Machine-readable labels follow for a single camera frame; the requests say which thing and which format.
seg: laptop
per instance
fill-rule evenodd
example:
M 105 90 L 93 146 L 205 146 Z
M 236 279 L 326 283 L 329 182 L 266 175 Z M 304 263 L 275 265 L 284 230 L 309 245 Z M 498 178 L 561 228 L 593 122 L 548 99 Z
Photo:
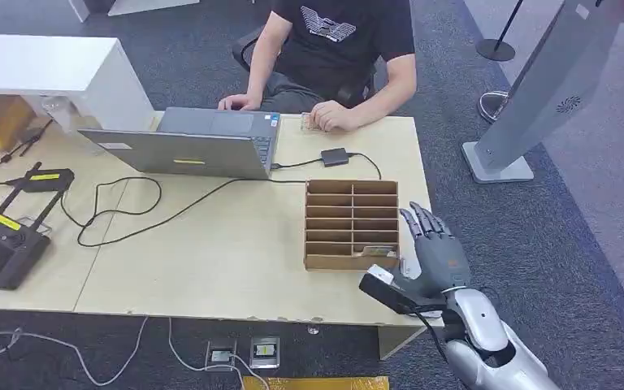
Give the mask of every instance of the laptop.
M 80 133 L 140 172 L 267 179 L 279 127 L 273 112 L 169 107 L 156 132 Z

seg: man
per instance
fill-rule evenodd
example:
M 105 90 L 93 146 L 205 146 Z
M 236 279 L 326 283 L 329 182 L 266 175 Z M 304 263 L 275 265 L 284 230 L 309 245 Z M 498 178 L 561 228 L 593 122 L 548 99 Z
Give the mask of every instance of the man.
M 352 109 L 336 102 L 379 56 L 387 85 Z M 220 110 L 311 112 L 324 131 L 373 123 L 415 93 L 410 0 L 274 0 L 250 67 L 247 93 L 222 99 Z

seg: black chair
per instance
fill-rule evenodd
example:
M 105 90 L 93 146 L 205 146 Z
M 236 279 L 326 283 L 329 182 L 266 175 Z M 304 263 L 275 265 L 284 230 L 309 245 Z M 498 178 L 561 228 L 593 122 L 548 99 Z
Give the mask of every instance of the black chair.
M 250 47 L 254 46 L 263 29 L 264 27 L 262 26 L 233 43 L 233 58 L 248 73 L 249 64 L 245 60 L 245 53 Z M 359 76 L 354 82 L 341 86 L 336 96 L 336 101 L 348 108 L 352 108 L 374 96 L 376 93 L 375 73 L 376 68 L 371 66 L 365 75 Z

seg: gray floor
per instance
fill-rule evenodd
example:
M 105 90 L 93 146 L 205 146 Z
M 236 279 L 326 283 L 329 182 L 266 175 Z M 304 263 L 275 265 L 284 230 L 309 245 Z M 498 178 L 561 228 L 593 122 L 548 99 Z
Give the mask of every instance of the gray floor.
M 155 108 L 214 106 L 245 88 L 245 73 L 230 59 L 228 44 L 263 22 L 264 2 L 204 1 L 174 10 L 67 24 L 34 5 L 0 0 L 0 33 L 120 37 Z M 435 212 L 462 237 L 475 284 L 495 289 L 505 321 L 549 368 L 564 389 L 624 388 L 624 289 L 564 176 L 540 145 L 527 159 L 534 181 L 474 184 L 459 145 L 486 131 L 474 104 L 509 81 L 473 44 L 480 27 L 462 0 L 414 2 L 419 91 L 401 115 L 415 118 Z M 108 378 L 131 350 L 138 318 L 0 312 L 0 328 L 23 326 L 83 345 L 93 373 Z M 176 344 L 191 362 L 206 339 L 278 333 L 285 342 L 280 376 L 389 375 L 392 388 L 458 388 L 431 341 L 416 340 L 387 362 L 377 362 L 376 330 L 219 323 L 183 319 Z M 235 388 L 223 376 L 182 369 L 167 347 L 165 319 L 149 322 L 136 361 L 109 388 Z M 21 360 L 20 355 L 31 353 Z M 0 389 L 91 388 L 70 351 L 35 340 L 20 342 L 13 360 L 0 357 Z M 81 383 L 63 377 L 74 377 Z
M 465 0 L 478 27 L 496 37 L 516 0 Z M 506 38 L 518 55 L 502 63 L 509 82 L 522 69 L 561 1 L 524 2 Z M 544 140 L 624 288 L 624 24 L 593 102 Z

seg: laptop touchpad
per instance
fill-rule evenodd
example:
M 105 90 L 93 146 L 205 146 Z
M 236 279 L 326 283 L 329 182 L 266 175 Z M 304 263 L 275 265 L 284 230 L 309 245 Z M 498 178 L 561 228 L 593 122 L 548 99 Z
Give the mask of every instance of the laptop touchpad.
M 241 136 L 250 133 L 253 116 L 243 115 L 214 115 L 214 122 L 211 123 L 211 134 L 216 136 Z

